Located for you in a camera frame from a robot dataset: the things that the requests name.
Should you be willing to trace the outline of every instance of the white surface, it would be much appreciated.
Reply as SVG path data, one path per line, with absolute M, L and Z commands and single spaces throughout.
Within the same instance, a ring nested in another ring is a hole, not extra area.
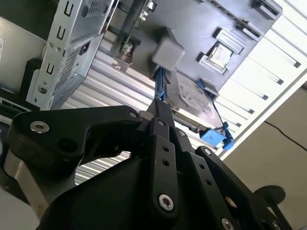
M 296 91 L 267 120 L 307 148 L 307 92 Z M 224 163 L 251 191 L 278 185 L 286 192 L 279 208 L 294 230 L 307 226 L 307 153 L 268 124 L 261 124 Z

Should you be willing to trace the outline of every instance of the black metal bracket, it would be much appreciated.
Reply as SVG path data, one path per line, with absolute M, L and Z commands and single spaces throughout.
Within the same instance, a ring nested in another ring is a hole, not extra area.
M 287 229 L 209 148 L 193 149 L 160 100 L 140 114 L 127 106 L 20 114 L 8 140 L 11 156 L 52 197 L 39 230 Z M 123 150 L 129 159 L 68 186 L 78 165 Z M 33 206 L 33 193 L 16 180 Z

